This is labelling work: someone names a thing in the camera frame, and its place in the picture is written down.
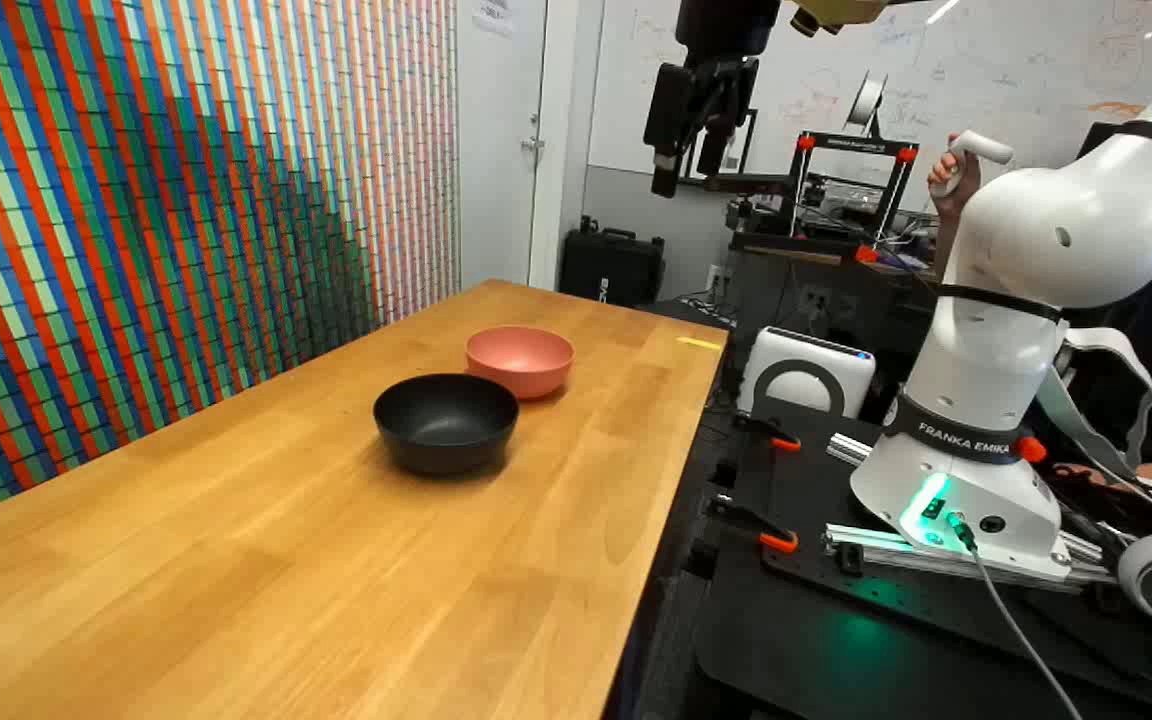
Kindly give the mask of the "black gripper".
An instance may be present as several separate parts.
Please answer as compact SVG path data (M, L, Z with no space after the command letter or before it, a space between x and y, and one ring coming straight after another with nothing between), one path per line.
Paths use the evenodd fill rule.
M643 119L656 197L674 190L683 159L697 159L703 176L718 171L724 146L749 116L774 12L778 0L680 0L683 61L656 66Z

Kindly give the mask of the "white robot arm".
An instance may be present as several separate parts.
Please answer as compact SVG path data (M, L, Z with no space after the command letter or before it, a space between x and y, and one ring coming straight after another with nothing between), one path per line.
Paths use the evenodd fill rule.
M957 218L936 307L885 437L848 476L900 553L947 571L1081 582L1059 498L1021 454L1038 406L1098 471L1128 454L1075 413L1059 352L1128 357L1110 327L1075 327L1152 282L1152 104L1063 166L988 179Z

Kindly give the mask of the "person's hand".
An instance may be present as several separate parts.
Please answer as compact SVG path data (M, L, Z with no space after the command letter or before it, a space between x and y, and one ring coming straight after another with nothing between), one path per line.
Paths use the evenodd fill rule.
M978 159L962 153L938 153L928 166L928 197L936 206L936 247L947 250L957 223L962 216L962 203L978 188Z

